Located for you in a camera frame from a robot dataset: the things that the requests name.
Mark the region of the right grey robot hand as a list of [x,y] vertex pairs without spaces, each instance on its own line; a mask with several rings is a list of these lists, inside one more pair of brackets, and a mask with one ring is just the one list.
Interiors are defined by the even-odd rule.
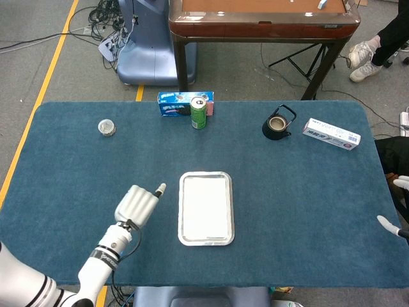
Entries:
[[[408,176],[398,176],[397,179],[393,180],[393,184],[396,187],[404,189],[408,191]],[[393,225],[386,217],[377,215],[378,222],[390,233],[402,237],[404,239],[408,239],[408,230],[400,229],[397,226]]]

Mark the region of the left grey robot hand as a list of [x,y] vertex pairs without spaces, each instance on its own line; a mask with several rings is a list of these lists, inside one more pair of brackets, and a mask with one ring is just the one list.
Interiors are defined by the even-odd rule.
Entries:
[[161,183],[154,193],[138,185],[132,185],[114,212],[115,220],[117,222],[130,221],[132,228],[141,229],[150,218],[165,190],[165,183]]

